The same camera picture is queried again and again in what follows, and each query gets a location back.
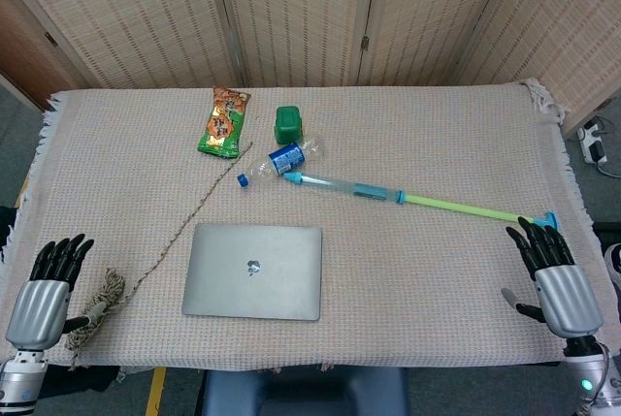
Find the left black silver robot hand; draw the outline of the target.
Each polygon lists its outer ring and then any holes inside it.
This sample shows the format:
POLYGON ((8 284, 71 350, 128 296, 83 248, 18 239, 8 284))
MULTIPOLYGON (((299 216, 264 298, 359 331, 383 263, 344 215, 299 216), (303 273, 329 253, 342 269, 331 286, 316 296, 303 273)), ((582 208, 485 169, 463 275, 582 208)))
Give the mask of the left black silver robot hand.
POLYGON ((91 324, 87 313, 70 319, 69 302, 86 254, 94 241, 79 234, 48 242, 35 258, 11 316, 6 340, 17 350, 43 352, 60 338, 91 324))

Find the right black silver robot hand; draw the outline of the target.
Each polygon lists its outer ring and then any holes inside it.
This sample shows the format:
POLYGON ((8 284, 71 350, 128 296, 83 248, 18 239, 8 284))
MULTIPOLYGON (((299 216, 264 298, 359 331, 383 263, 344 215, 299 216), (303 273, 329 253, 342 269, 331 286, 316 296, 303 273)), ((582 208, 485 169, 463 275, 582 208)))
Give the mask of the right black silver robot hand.
POLYGON ((575 262, 567 242, 552 226, 540 226, 518 217, 522 232, 508 227, 539 299, 525 304, 509 289, 501 294, 518 313, 547 325, 552 334, 564 339, 594 335, 604 324, 593 289, 575 262))

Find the silver laptop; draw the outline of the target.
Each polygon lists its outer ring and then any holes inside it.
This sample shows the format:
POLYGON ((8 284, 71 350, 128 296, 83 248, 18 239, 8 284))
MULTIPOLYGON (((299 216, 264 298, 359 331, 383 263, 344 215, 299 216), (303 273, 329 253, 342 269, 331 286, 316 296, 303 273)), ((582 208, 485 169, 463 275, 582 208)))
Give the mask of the silver laptop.
POLYGON ((316 321, 321 268, 319 228, 199 223, 181 312, 316 321))

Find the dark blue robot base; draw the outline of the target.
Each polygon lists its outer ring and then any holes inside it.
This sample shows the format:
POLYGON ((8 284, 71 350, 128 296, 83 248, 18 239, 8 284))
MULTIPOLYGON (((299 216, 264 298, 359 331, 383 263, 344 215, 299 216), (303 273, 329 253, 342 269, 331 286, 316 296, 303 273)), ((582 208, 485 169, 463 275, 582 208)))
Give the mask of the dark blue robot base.
POLYGON ((403 368, 207 370, 194 416, 409 416, 403 368))

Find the white black shoe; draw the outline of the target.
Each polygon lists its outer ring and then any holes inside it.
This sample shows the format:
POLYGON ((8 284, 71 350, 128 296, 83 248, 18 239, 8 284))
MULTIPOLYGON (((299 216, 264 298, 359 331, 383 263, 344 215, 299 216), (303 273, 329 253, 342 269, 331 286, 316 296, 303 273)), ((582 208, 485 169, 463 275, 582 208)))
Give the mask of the white black shoe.
POLYGON ((608 276, 621 299, 621 243, 610 245, 605 250, 604 259, 608 276))

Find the brown white twine bundle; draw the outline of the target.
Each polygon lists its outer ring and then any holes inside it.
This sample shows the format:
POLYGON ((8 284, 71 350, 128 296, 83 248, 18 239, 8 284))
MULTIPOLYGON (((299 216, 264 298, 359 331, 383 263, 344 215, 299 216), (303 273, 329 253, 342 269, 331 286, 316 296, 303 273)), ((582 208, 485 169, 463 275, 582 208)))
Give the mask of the brown white twine bundle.
POLYGON ((65 348, 72 353, 69 370, 74 371, 80 365, 78 357, 86 343, 93 338, 101 327, 104 319, 110 314, 123 309, 136 295, 147 278, 157 270, 168 256, 172 247, 176 244, 188 224, 196 217, 206 204, 208 198, 216 189, 217 185, 237 166, 240 160, 253 148, 254 142, 250 142, 231 163, 216 177, 213 184, 199 199, 197 206, 189 212, 177 229, 173 232, 169 241, 161 250, 156 261, 138 279, 130 285, 129 291, 125 292, 125 278, 115 269, 107 269, 103 285, 91 296, 87 305, 91 308, 85 312, 87 320, 85 326, 80 326, 69 333, 65 340, 65 348))

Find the white power strip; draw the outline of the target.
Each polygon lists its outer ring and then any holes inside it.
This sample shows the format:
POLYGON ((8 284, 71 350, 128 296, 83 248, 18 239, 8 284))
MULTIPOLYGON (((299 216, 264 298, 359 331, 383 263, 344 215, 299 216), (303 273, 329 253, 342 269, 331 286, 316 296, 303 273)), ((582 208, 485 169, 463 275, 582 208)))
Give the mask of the white power strip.
POLYGON ((576 132, 584 161, 587 164, 601 165, 607 162, 600 133, 600 126, 593 119, 586 121, 576 132))

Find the beige woven tablecloth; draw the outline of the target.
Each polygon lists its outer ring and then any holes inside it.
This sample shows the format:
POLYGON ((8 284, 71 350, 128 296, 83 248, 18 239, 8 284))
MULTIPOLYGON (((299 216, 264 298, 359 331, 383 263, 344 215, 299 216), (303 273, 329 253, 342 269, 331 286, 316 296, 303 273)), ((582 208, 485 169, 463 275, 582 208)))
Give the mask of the beige woven tablecloth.
POLYGON ((107 269, 131 299, 78 355, 55 364, 246 370, 307 364, 478 367, 553 362, 564 343, 514 311, 537 295, 504 223, 304 188, 236 180, 274 146, 276 107, 295 104, 326 151, 312 174, 359 180, 524 215, 557 215, 621 350, 621 321, 555 113, 519 83, 470 87, 259 88, 237 163, 199 153, 207 89, 88 89, 54 96, 24 203, 0 263, 0 362, 21 284, 50 240, 85 234, 69 311, 107 269), (323 235, 314 322, 190 317, 181 311, 196 224, 317 227, 323 235))

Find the blue green water pump toy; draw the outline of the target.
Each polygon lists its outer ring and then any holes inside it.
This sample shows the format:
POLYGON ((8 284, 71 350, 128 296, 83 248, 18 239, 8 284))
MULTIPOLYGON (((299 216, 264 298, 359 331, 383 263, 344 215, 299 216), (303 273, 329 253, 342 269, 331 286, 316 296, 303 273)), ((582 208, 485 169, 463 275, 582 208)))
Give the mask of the blue green water pump toy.
POLYGON ((445 200, 438 200, 428 197, 409 194, 403 190, 393 190, 380 186, 373 186, 365 183, 330 179, 321 176, 312 176, 301 172, 288 172, 283 178, 296 185, 313 187, 332 192, 341 192, 358 197, 365 197, 379 201, 392 202, 397 205, 412 204, 428 208, 437 208, 449 211, 465 213, 485 218, 497 219, 506 222, 517 223, 519 214, 510 212, 474 207, 445 200))

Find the green orange snack bag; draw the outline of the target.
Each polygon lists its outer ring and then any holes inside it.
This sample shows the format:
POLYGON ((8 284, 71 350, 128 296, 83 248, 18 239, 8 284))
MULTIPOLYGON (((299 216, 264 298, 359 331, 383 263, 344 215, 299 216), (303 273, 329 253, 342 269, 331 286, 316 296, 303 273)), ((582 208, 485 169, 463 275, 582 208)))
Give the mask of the green orange snack bag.
POLYGON ((246 92, 219 86, 212 89, 212 110, 197 145, 199 152, 227 159, 240 155, 239 142, 249 99, 246 92))

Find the clear bottle with blue label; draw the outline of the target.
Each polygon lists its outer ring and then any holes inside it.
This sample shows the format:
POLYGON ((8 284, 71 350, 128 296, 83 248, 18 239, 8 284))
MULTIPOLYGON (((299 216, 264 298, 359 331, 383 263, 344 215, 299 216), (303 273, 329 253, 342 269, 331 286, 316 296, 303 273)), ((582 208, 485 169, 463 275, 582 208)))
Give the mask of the clear bottle with blue label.
POLYGON ((257 186, 289 172, 299 169, 312 160, 322 158, 327 152, 327 143, 318 136, 307 136, 264 154, 237 175, 242 188, 257 186))

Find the woven folding screen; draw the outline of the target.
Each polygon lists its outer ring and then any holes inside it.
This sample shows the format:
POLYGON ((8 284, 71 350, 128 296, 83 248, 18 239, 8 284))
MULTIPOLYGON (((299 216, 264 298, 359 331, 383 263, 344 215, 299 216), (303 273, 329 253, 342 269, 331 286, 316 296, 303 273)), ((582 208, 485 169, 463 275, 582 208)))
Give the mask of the woven folding screen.
POLYGON ((17 0, 75 87, 536 79, 570 132, 621 100, 621 0, 17 0))

